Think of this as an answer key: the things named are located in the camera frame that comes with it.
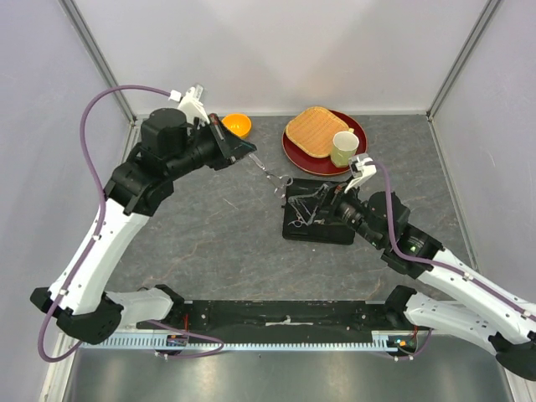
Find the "silver scissors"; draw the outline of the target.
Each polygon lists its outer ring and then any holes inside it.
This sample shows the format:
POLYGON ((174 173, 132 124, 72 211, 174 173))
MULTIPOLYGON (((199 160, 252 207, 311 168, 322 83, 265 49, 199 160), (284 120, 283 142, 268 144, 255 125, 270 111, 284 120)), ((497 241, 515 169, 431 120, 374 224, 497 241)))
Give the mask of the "silver scissors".
POLYGON ((289 175, 280 176, 271 172, 254 153, 251 153, 249 158, 264 173, 265 178, 272 183, 274 195, 279 199, 283 199, 286 195, 286 188, 293 184, 294 179, 289 175))
POLYGON ((297 217, 294 220, 291 220, 287 226, 294 228, 306 228, 318 225, 329 225, 330 222, 326 218, 311 217, 310 219, 304 219, 303 217, 297 217))

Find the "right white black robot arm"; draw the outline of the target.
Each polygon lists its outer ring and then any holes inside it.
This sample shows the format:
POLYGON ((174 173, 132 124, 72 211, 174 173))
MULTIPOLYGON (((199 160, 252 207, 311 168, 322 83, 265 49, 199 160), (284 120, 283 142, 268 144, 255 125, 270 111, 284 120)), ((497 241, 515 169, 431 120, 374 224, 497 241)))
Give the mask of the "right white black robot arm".
POLYGON ((460 302, 446 307, 402 286, 389 297, 385 323, 440 330, 488 351, 508 371, 535 379, 535 305, 473 270, 439 240, 410 224, 409 209, 395 193, 362 201, 348 183, 326 182, 286 196, 300 227, 345 224, 381 250, 388 267, 460 302))

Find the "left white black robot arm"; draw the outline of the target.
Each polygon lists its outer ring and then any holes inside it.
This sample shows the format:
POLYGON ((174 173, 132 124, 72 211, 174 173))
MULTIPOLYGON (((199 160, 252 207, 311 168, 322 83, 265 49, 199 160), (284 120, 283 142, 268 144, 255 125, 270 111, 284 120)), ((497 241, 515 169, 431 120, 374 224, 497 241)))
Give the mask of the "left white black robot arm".
POLYGON ((173 108, 157 109, 142 122, 141 140, 104 188, 104 207, 89 232, 90 250, 80 247, 74 261, 50 287, 30 300, 51 312, 68 336, 99 344, 118 328, 156 320, 166 329, 183 322, 184 299, 165 285, 146 291, 106 291, 106 283, 126 248, 173 194, 175 180, 203 167, 227 168, 255 152, 211 114, 201 119, 173 108))

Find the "black zip tool case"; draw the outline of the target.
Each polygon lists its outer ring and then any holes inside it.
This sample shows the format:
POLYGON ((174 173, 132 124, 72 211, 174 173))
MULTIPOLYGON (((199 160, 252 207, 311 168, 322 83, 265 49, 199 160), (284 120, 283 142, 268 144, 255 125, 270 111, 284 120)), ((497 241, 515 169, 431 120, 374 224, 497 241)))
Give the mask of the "black zip tool case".
POLYGON ((292 206, 287 202, 287 198, 292 195, 310 193, 314 189, 321 187, 324 183, 330 183, 330 181, 295 178, 293 184, 286 188, 286 202, 282 224, 282 237, 284 239, 334 245, 351 245, 353 243, 355 233, 342 223, 318 225, 300 229, 287 226, 291 220, 296 218, 292 206))

